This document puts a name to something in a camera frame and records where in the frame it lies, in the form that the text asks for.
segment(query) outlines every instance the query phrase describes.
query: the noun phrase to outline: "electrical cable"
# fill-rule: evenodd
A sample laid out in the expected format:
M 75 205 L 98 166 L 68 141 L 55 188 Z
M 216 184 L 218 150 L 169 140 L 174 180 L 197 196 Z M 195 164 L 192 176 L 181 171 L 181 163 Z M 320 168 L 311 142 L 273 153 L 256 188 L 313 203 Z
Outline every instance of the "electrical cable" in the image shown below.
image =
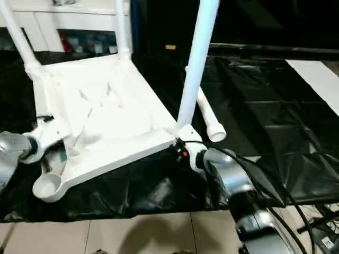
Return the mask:
M 297 235 L 293 232 L 293 230 L 291 229 L 291 227 L 289 227 L 287 225 L 287 223 L 284 221 L 284 219 L 282 217 L 280 217 L 280 215 L 271 207 L 267 208 L 268 210 L 270 210 L 270 212 L 274 215 L 274 217 L 276 217 L 276 219 L 283 225 L 283 227 L 287 230 L 287 232 L 291 235 L 291 237 L 293 238 L 293 240 L 297 243 L 297 245 L 299 246 L 300 250 L 302 253 L 307 253 L 304 245 L 301 243 L 301 241 L 299 240 L 299 238 L 297 237 Z
M 199 143 L 199 144 L 203 144 L 204 146 L 206 147 L 210 147 L 210 148 L 213 148 L 213 149 L 216 149 L 218 150 L 219 152 L 222 152 L 226 155 L 228 155 L 229 157 L 231 157 L 235 162 L 237 162 L 242 168 L 243 170 L 250 176 L 250 173 L 247 169 L 247 167 L 244 165 L 244 163 L 242 162 L 242 160 L 246 161 L 246 162 L 249 162 L 251 163 L 252 165 L 255 165 L 256 167 L 258 167 L 260 170 L 262 170 L 262 167 L 259 166 L 257 163 L 251 161 L 251 160 L 248 160 L 244 157 L 240 157 L 240 156 L 234 156 L 232 155 L 230 152 L 226 151 L 226 150 L 223 150 L 223 149 L 220 149 L 218 147 L 216 147 L 214 144 L 211 144 L 211 143 L 207 143 L 207 142 L 202 142 L 202 141 L 197 141 L 197 140 L 189 140 L 189 141 L 183 141 L 183 143 Z M 258 193 L 261 195 L 261 197 L 264 199 L 264 200 L 267 200 L 266 197 L 263 195 L 263 193 L 261 192 L 261 190 L 258 188 L 258 185 L 260 185 L 255 179 L 251 179 L 252 180 L 252 183 L 254 185 L 254 187 L 256 188 L 256 190 L 258 191 Z M 314 242 L 314 237 L 313 237 L 313 233 L 312 233 L 312 230 L 311 230 L 311 227 L 304 215 L 304 213 L 302 212 L 302 210 L 300 209 L 300 207 L 296 204 L 294 198 L 291 196 L 291 194 L 286 190 L 286 188 L 280 183 L 280 185 L 282 186 L 282 189 L 285 191 L 288 199 L 291 201 L 291 203 L 294 205 L 294 207 L 297 209 L 299 215 L 301 216 L 306 228 L 307 228 L 307 231 L 310 235 L 310 240 L 311 240 L 311 245 L 312 245 L 312 253 L 315 253 L 315 242 Z M 304 245 L 300 242 L 300 240 L 298 239 L 298 237 L 296 236 L 296 234 L 292 231 L 292 229 L 285 223 L 285 221 L 273 210 L 273 208 L 267 206 L 268 209 L 271 211 L 271 213 L 276 217 L 276 219 L 284 226 L 284 228 L 289 232 L 289 234 L 292 236 L 292 238 L 296 241 L 297 245 L 299 246 L 300 250 L 302 251 L 302 253 L 307 253 Z
M 239 156 L 239 158 L 241 158 L 241 160 L 244 160 L 252 165 L 257 166 L 259 169 L 262 170 L 262 167 L 259 166 L 257 163 L 246 159 L 244 157 Z M 278 182 L 277 180 L 275 181 L 278 185 L 280 185 L 281 189 L 285 192 L 287 198 L 291 201 L 292 205 L 296 208 L 297 212 L 299 213 L 300 217 L 302 218 L 302 221 L 305 224 L 305 227 L 307 229 L 307 232 L 309 234 L 310 237 L 310 241 L 311 241 L 311 247 L 312 247 L 312 253 L 315 253 L 315 241 L 314 241 L 314 235 L 312 232 L 312 228 L 307 220 L 307 218 L 305 217 L 304 213 L 302 212 L 302 210 L 300 209 L 299 205 L 296 203 L 295 199 L 292 197 L 292 195 L 287 191 L 287 189 L 285 188 L 285 186 L 283 186 L 280 182 Z

